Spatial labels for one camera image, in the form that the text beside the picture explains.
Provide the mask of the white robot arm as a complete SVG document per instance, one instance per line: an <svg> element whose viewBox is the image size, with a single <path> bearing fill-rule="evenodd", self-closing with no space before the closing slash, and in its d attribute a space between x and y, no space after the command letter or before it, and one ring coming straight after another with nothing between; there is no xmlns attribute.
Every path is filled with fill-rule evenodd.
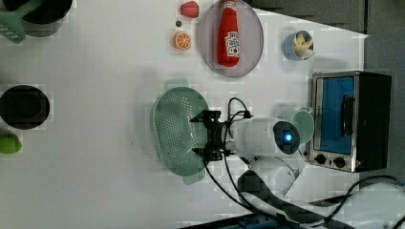
<svg viewBox="0 0 405 229"><path fill-rule="evenodd" d="M254 118L247 111L238 115L240 120L232 116L220 122L219 111L202 111L190 119L205 128L206 144L194 150L205 164L237 156L249 166L230 180L238 204L302 229L404 229L404 188L395 177L358 180L330 206L289 198L287 192L304 169L297 128L284 119Z"/></svg>

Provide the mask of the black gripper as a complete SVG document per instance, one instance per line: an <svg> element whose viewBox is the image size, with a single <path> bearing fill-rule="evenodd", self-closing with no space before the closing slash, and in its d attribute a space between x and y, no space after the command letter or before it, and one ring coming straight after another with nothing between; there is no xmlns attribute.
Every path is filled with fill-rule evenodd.
<svg viewBox="0 0 405 229"><path fill-rule="evenodd" d="M223 159L224 141L223 129L224 123L220 121L220 111L203 111L190 119L193 123L203 123L206 133L207 142L204 148L193 148L192 151L202 156L204 161L218 161Z"/></svg>

